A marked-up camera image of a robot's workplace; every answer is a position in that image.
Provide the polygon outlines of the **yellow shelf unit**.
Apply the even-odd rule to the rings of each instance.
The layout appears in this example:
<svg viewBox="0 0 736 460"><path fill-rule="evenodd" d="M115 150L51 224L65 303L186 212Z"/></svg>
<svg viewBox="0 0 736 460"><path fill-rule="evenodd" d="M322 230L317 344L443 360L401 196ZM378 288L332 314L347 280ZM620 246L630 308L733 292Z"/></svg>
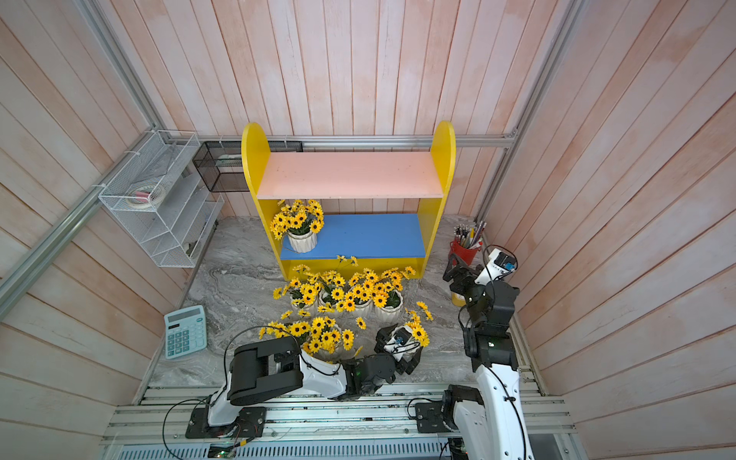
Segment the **yellow shelf unit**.
<svg viewBox="0 0 736 460"><path fill-rule="evenodd" d="M352 151L352 153L274 153L256 123L241 135L243 175L265 228L285 202L295 199L409 199L412 213L328 215L314 249L300 253L287 236L269 243L285 279L305 265L314 271L337 270L344 276L371 268L426 271L444 214L456 164L456 135L441 122L429 151Z"/></svg>

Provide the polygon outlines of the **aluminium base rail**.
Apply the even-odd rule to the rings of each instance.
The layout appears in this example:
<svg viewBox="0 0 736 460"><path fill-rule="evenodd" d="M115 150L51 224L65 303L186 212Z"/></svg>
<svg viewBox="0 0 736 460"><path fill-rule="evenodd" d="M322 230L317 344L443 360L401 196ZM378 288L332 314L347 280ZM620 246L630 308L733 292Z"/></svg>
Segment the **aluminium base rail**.
<svg viewBox="0 0 736 460"><path fill-rule="evenodd" d="M413 408L441 398L441 383L402 383L356 402L335 402L298 390L265 402L261 418L238 429L260 437L236 448L238 459L427 458L452 455L449 432L423 433ZM185 436L194 408L212 386L148 388L136 406L117 408L103 435L105 452L120 459L205 458L217 439ZM585 450L565 401L521 386L522 411L535 459L584 459Z"/></svg>

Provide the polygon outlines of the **red pencil cup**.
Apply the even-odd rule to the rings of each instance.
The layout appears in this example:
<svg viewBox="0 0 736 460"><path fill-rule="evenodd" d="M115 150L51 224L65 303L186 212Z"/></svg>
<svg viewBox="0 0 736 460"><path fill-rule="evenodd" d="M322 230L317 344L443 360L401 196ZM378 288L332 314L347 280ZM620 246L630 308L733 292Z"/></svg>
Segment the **red pencil cup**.
<svg viewBox="0 0 736 460"><path fill-rule="evenodd" d="M456 255L468 266L473 264L475 256L481 251L484 243L482 232L486 222L481 220L474 225L460 225L454 229L454 237L450 243L450 255Z"/></svg>

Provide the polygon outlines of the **yellow alarm clock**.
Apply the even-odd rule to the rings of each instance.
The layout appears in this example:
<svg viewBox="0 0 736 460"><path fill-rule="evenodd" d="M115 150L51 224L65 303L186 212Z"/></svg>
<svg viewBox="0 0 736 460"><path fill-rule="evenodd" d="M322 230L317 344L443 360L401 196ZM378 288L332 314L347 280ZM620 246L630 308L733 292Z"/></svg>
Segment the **yellow alarm clock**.
<svg viewBox="0 0 736 460"><path fill-rule="evenodd" d="M456 307L461 308L466 305L465 298L457 293L452 293L452 304L454 304Z"/></svg>

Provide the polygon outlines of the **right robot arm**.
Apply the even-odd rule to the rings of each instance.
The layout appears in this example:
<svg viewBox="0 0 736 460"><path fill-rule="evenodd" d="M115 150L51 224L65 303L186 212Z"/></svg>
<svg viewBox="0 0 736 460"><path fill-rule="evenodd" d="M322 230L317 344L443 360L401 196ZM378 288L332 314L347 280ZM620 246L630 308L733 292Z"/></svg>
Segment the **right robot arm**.
<svg viewBox="0 0 736 460"><path fill-rule="evenodd" d="M521 375L509 327L519 289L493 263L472 268L452 254L443 279L465 300L465 355L475 385L451 384L440 401L414 404L417 431L446 434L452 459L533 459L521 407Z"/></svg>

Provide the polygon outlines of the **sunflower pot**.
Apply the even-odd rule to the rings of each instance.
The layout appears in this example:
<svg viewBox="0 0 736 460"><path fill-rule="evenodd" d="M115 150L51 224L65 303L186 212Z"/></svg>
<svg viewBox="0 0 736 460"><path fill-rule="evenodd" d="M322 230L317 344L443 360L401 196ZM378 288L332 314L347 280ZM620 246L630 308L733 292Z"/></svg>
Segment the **sunflower pot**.
<svg viewBox="0 0 736 460"><path fill-rule="evenodd" d="M307 327L301 348L308 356L329 362L357 358L364 347L358 345L357 333L342 329L333 318L318 316Z"/></svg>
<svg viewBox="0 0 736 460"><path fill-rule="evenodd" d="M355 287L361 281L356 256L337 256L337 266L319 274L322 291L318 297L322 305L334 312L354 312L358 295Z"/></svg>
<svg viewBox="0 0 736 460"><path fill-rule="evenodd" d="M388 323L397 320L404 310L404 281L417 274L413 266L403 269L390 268L382 272L373 283L373 302L377 318Z"/></svg>
<svg viewBox="0 0 736 460"><path fill-rule="evenodd" d="M377 281L376 272L370 268L354 273L348 280L346 288L345 310L357 316L369 314L373 308L374 287Z"/></svg>
<svg viewBox="0 0 736 460"><path fill-rule="evenodd" d="M295 337L302 345L312 340L312 314L307 310L287 310L279 321L269 322L259 331L258 338Z"/></svg>
<svg viewBox="0 0 736 460"><path fill-rule="evenodd" d="M272 291L272 297L275 300L287 298L293 308L306 310L314 306L322 288L321 274L306 264L299 264L285 285Z"/></svg>
<svg viewBox="0 0 736 460"><path fill-rule="evenodd" d="M408 329L411 336L409 343L421 349L427 348L430 344L430 336L426 325L434 321L429 305L424 301L417 301L416 308L409 310L407 314L408 317L404 322L404 327Z"/></svg>
<svg viewBox="0 0 736 460"><path fill-rule="evenodd" d="M324 225L325 214L318 201L297 199L289 204L280 200L270 230L277 241L286 240L291 251L304 254L316 248L317 235Z"/></svg>

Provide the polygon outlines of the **tape roll in rack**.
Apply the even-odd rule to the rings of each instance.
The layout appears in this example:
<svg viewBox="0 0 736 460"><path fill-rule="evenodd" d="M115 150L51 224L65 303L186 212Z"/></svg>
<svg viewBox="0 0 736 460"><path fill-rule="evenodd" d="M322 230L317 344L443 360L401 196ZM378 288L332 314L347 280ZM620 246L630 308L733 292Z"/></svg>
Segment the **tape roll in rack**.
<svg viewBox="0 0 736 460"><path fill-rule="evenodd" d="M137 185L124 199L126 206L133 210L157 207L167 195L166 188L153 182Z"/></svg>

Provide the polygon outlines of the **light blue calculator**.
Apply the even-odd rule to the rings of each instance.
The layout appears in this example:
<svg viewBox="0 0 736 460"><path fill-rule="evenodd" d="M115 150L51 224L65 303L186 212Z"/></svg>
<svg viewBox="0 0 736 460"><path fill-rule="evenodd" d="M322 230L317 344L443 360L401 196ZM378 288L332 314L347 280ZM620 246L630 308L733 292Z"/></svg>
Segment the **light blue calculator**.
<svg viewBox="0 0 736 460"><path fill-rule="evenodd" d="M164 316L165 358L175 360L204 350L207 346L207 324L204 308L195 305Z"/></svg>

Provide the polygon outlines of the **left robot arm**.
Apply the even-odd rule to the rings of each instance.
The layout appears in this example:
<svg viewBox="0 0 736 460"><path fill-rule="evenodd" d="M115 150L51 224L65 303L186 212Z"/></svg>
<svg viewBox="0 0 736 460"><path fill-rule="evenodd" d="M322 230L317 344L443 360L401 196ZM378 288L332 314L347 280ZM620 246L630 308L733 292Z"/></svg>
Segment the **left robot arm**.
<svg viewBox="0 0 736 460"><path fill-rule="evenodd" d="M264 431L260 404L299 389L337 401L373 395L398 375L411 374L422 349L413 330L400 325L377 332L373 354L337 364L309 355L290 335L240 346L223 387L193 409L185 437L251 441Z"/></svg>

